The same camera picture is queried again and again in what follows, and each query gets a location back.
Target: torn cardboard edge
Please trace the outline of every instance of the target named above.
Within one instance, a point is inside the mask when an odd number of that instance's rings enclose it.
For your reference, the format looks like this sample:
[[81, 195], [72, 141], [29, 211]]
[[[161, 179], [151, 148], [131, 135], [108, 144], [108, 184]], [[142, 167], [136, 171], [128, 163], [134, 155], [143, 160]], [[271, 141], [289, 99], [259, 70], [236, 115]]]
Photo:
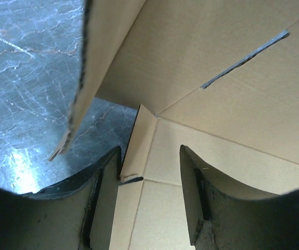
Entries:
[[255, 56], [257, 56], [259, 53], [263, 52], [264, 50], [266, 50], [267, 48], [269, 48], [270, 46], [278, 43], [279, 41], [287, 38], [290, 35], [288, 30], [284, 30], [282, 32], [280, 32], [277, 36], [275, 36], [274, 38], [272, 38], [270, 41], [268, 41], [267, 43], [263, 44], [261, 47], [259, 47], [258, 49], [256, 49], [255, 51], [251, 52], [249, 55], [247, 55], [245, 58], [241, 59], [240, 61], [238, 61], [236, 64], [232, 65], [231, 67], [229, 67], [228, 69], [224, 70], [222, 73], [220, 73], [219, 75], [217, 75], [216, 77], [212, 78], [211, 80], [209, 80], [208, 82], [204, 83], [201, 88], [204, 90], [207, 87], [209, 87], [213, 82], [215, 82], [216, 80], [218, 80], [219, 78], [227, 75], [229, 72], [231, 72], [232, 70], [244, 65], [245, 63], [247, 63], [248, 61], [250, 61], [251, 59], [253, 59]]

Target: gray marble surface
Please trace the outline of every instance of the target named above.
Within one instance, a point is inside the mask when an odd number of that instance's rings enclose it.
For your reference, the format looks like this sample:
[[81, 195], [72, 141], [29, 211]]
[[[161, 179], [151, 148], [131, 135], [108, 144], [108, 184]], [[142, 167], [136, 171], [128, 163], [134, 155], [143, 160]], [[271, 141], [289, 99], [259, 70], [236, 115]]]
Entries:
[[0, 187], [37, 192], [120, 145], [136, 111], [95, 99], [70, 152], [47, 158], [66, 129], [80, 70], [81, 0], [0, 1]]

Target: white vein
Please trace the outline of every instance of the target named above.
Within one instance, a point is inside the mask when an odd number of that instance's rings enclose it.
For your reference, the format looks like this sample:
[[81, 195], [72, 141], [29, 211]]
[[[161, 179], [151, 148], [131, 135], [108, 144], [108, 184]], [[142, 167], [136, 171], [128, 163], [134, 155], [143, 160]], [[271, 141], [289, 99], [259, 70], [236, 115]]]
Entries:
[[21, 51], [23, 53], [26, 53], [31, 58], [35, 58], [34, 55], [30, 54], [28, 51], [24, 50], [23, 48], [20, 48], [19, 46], [15, 45], [13, 43], [10, 43], [10, 42], [6, 41], [5, 39], [2, 39], [1, 37], [0, 37], [0, 41], [3, 42], [3, 43], [8, 44], [9, 46], [12, 46], [13, 48], [15, 48], [15, 49], [17, 49], [17, 50], [19, 50], [19, 51]]

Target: corrugated cardboard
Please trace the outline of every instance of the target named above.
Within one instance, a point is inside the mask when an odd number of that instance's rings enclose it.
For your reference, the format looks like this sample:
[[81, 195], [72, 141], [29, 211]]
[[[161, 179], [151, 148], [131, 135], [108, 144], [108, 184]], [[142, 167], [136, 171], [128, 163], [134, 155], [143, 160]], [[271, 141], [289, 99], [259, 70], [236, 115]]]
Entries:
[[181, 145], [253, 188], [299, 189], [299, 1], [95, 2], [74, 123], [95, 94], [141, 105], [121, 180], [144, 180], [119, 188], [110, 249], [194, 249]]

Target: cardboard flap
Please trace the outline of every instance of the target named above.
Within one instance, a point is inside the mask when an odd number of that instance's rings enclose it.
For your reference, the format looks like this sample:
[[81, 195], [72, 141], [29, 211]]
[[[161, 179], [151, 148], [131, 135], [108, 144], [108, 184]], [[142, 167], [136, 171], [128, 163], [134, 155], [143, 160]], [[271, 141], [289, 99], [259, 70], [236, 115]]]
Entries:
[[70, 107], [67, 130], [49, 157], [65, 154], [98, 87], [145, 0], [85, 0], [81, 72]]
[[98, 97], [158, 114], [298, 20], [296, 0], [148, 0]]
[[299, 21], [289, 32], [160, 116], [299, 164]]
[[135, 119], [120, 174], [122, 183], [143, 177], [156, 123], [157, 118], [141, 105]]

